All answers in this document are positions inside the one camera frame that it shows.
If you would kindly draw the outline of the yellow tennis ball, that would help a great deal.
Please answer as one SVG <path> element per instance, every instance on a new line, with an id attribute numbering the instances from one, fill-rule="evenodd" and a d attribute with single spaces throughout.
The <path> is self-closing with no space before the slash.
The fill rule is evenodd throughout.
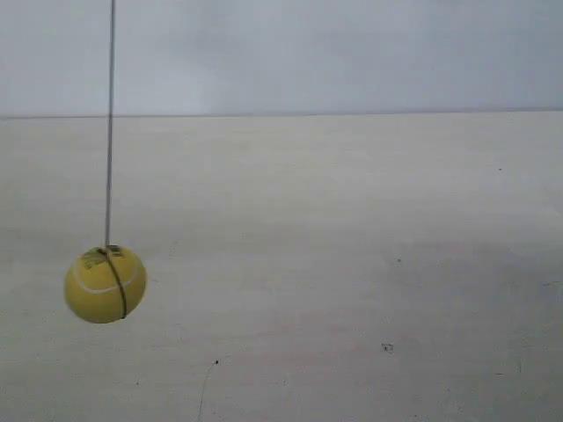
<path id="1" fill-rule="evenodd" d="M 142 301 L 148 282 L 143 262 L 119 245 L 83 253 L 64 278 L 64 298 L 80 319 L 109 324 L 127 317 Z"/>

